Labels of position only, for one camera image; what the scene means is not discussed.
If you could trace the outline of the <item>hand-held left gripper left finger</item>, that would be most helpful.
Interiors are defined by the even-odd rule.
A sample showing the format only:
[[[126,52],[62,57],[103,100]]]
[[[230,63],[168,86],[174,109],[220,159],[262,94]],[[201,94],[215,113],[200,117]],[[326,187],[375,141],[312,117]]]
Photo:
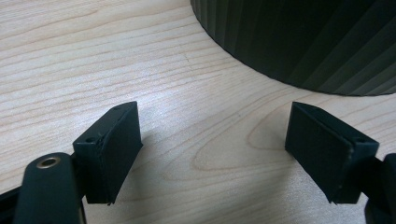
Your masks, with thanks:
[[[73,143],[88,203],[114,203],[143,144],[137,102],[116,105]]]

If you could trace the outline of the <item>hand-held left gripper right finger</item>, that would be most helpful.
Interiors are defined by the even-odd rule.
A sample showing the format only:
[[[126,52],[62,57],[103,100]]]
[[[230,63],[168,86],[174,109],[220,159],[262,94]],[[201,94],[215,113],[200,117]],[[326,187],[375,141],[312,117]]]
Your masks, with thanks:
[[[374,139],[319,107],[291,105],[285,149],[331,203],[359,200],[357,179],[378,148]]]

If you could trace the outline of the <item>black ribbed trash bin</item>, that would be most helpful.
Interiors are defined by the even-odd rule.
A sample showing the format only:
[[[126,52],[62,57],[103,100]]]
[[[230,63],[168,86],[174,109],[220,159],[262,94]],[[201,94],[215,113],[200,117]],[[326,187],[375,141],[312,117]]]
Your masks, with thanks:
[[[190,0],[235,59],[294,87],[396,93],[396,0]]]

